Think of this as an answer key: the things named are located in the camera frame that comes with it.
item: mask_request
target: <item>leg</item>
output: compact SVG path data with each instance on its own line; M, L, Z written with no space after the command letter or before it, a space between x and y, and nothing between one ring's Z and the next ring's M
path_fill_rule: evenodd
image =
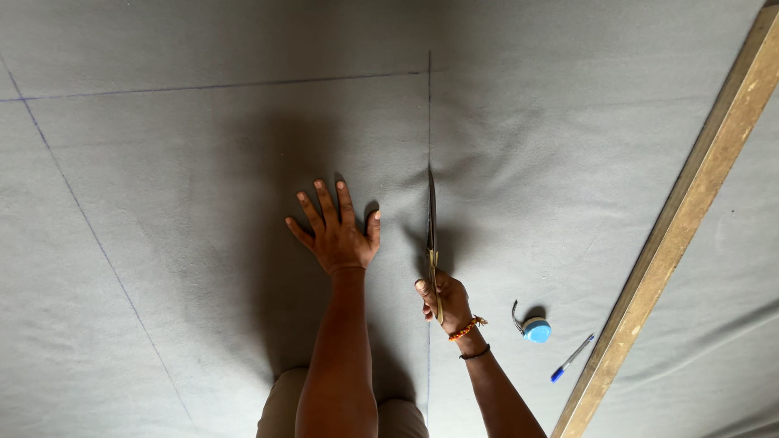
M379 438L428 438L419 409L405 400L388 400L379 406Z
M257 438L294 438L298 400L307 374L307 368L295 368L279 377L257 423Z

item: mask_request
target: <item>gray felt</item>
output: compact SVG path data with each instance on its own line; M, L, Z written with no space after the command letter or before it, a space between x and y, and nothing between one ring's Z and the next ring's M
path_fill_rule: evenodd
M329 293L284 217L343 177L382 209L377 398L484 436L412 286L428 159L442 267L551 432L591 347L549 377L603 327L760 5L0 0L2 435L253 436ZM588 436L776 435L776 107Z

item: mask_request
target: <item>right hand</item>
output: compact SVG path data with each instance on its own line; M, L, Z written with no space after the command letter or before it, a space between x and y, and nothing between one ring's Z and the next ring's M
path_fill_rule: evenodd
M471 314L471 307L468 305L468 293L465 292L462 283L439 269L435 270L435 285L443 304L441 328L451 336L464 329L474 317ZM435 316L433 316L432 310L438 308L435 292L429 287L427 280L417 280L414 287L425 301L425 304L422 305L425 321L433 321Z

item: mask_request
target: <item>left hand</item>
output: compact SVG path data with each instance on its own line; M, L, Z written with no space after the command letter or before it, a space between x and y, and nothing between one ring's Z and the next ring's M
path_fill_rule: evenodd
M339 181L336 187L340 204L340 221L333 199L330 198L330 192L321 179L314 181L319 205L322 207L321 217L305 192L298 192L298 201L314 230L314 235L311 236L303 231L292 217L286 219L292 234L314 253L319 264L329 275L345 267L368 268L368 264L379 250L381 231L379 221L381 212L377 210L369 214L365 226L366 233L363 235L354 223L354 208L351 205L346 183Z

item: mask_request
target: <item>scissors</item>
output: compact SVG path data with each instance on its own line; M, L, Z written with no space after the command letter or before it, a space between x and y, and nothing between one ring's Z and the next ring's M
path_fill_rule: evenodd
M435 235L435 183L433 182L433 170L428 167L428 177L430 178L430 211L428 216L428 284L435 292L435 301L438 309L434 312L435 319L439 324L443 324L443 304L438 293L438 285L435 283L435 268L438 266L438 241Z

